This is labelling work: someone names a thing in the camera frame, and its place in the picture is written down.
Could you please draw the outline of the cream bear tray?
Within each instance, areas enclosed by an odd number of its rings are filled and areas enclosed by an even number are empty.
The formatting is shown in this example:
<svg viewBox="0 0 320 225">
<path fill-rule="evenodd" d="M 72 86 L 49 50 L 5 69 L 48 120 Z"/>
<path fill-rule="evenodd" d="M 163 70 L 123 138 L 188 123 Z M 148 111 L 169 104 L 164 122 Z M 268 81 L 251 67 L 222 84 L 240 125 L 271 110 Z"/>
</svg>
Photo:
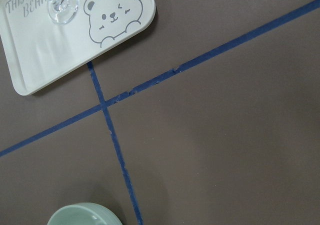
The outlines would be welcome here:
<svg viewBox="0 0 320 225">
<path fill-rule="evenodd" d="M 79 0 L 55 24 L 46 0 L 0 0 L 0 36 L 12 84 L 31 95 L 146 29 L 155 0 Z"/>
</svg>

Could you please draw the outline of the green bowl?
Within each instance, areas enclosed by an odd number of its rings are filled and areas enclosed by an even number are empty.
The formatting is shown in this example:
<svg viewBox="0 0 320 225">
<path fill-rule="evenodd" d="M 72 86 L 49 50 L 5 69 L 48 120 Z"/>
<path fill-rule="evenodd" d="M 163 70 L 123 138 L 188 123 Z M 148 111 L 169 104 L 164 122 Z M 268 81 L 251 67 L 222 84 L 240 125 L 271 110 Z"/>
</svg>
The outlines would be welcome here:
<svg viewBox="0 0 320 225">
<path fill-rule="evenodd" d="M 92 202 L 66 205 L 49 219 L 48 225 L 122 225 L 108 208 Z"/>
</svg>

